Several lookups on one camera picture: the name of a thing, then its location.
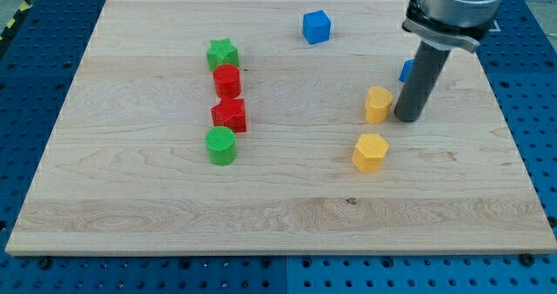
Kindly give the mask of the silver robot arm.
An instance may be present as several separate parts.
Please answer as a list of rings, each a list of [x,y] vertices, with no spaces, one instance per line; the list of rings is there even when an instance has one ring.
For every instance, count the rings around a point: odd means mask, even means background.
[[[453,49],[474,53],[502,0],[409,0],[402,29],[420,38],[394,109],[401,122],[419,119]]]

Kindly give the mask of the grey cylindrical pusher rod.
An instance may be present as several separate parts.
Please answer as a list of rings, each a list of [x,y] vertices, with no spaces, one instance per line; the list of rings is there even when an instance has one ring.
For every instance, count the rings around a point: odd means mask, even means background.
[[[412,123],[419,119],[449,54],[449,50],[420,43],[394,109],[394,115],[401,122]]]

